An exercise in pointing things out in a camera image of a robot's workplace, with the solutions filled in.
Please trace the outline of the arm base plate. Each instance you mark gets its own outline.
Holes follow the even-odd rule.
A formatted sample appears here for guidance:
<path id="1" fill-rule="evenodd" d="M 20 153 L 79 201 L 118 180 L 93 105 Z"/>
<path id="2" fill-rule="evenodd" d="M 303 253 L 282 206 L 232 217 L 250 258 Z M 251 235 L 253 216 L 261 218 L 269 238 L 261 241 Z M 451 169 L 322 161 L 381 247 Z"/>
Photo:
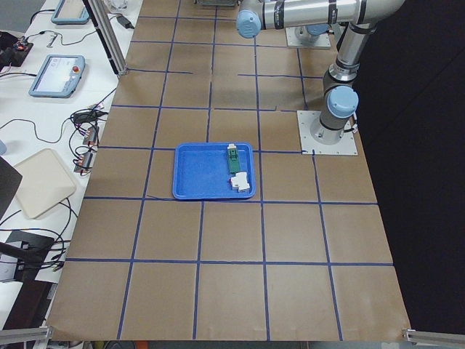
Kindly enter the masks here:
<path id="1" fill-rule="evenodd" d="M 297 111 L 301 153 L 317 156 L 357 156 L 350 121 L 340 130 L 329 130 L 320 123 L 320 114 L 320 111 Z"/>
<path id="2" fill-rule="evenodd" d="M 294 48 L 331 48 L 327 25 L 321 28 L 317 25 L 287 28 L 286 40 L 287 45 Z"/>

